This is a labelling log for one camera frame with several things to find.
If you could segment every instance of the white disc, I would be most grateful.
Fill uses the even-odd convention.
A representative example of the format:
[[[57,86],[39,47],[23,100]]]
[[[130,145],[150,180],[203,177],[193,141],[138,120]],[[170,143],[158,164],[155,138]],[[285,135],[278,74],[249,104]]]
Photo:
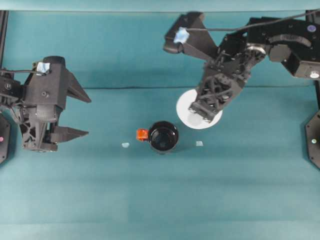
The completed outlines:
[[[191,89],[182,94],[176,103],[176,113],[180,120],[192,129],[206,129],[215,125],[222,116],[222,110],[214,117],[212,122],[204,121],[203,117],[199,114],[192,113],[189,111],[191,103],[196,100],[197,91]]]

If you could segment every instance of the black mug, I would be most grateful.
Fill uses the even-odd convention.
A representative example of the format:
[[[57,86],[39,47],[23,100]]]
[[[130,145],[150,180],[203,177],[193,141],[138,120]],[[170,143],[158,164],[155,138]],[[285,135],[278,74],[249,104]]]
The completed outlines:
[[[140,128],[136,138],[148,141],[151,148],[160,154],[171,151],[178,143],[179,132],[175,125],[168,121],[158,121],[149,130]]]

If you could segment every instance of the cable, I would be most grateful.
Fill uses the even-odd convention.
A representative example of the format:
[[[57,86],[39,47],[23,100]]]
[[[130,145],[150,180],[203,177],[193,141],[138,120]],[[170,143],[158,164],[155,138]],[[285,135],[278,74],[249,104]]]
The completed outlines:
[[[237,31],[242,31],[242,30],[247,30],[247,29],[251,29],[251,28],[255,28],[255,27],[260,27],[260,26],[266,26],[266,25],[271,25],[271,24],[276,24],[276,23],[280,23],[283,21],[287,21],[287,20],[291,20],[291,19],[295,19],[295,18],[300,18],[300,17],[304,17],[304,16],[309,16],[312,15],[314,13],[320,12],[320,8],[313,10],[313,11],[309,11],[306,13],[301,13],[298,15],[293,15],[293,16],[287,16],[284,18],[280,18],[277,20],[273,20],[273,21],[265,21],[265,22],[259,22],[259,23],[254,23],[254,24],[250,24],[250,25],[245,25],[245,26],[241,26],[241,27],[236,27],[236,28],[187,28],[186,30],[189,31],[202,31],[202,32],[237,32]]]
[[[45,76],[46,73],[40,72],[40,71],[32,71],[32,70],[7,70],[7,69],[0,69],[0,73],[5,74],[23,74],[23,73],[29,73],[29,74],[38,74],[41,76]]]

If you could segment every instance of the teal table surface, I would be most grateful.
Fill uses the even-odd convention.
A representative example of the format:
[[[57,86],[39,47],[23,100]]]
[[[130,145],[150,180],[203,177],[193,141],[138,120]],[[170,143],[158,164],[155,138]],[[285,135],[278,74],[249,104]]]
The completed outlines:
[[[1,0],[1,9],[82,12],[281,11],[319,8],[317,0]]]
[[[162,50],[181,12],[206,11],[208,27],[238,27],[317,1],[138,0],[130,9],[129,0],[88,2],[0,3],[27,10],[9,13],[3,66],[30,69],[64,56],[92,99],[68,99],[60,125],[90,133],[58,152],[23,150],[11,121],[0,240],[318,240],[320,171],[304,133],[318,110],[313,82],[265,59],[220,122],[194,130],[178,119],[176,102],[198,84],[204,62]],[[211,35],[219,44],[224,34]],[[180,134],[165,155],[136,140],[138,128],[160,120]]]
[[[91,89],[90,104],[69,99],[61,126],[90,134],[58,152],[22,150],[15,129],[0,166],[1,239],[319,239],[320,171],[304,135],[314,87],[248,87],[207,130],[179,121],[186,90]],[[158,120],[180,131],[172,153],[135,139]]]

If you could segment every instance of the orange mug handle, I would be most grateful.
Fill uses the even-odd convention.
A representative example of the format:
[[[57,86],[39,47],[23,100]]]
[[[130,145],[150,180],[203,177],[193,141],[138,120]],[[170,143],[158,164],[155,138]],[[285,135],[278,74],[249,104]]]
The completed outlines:
[[[147,129],[139,128],[136,131],[136,139],[141,142],[148,141],[148,132],[149,130]]]

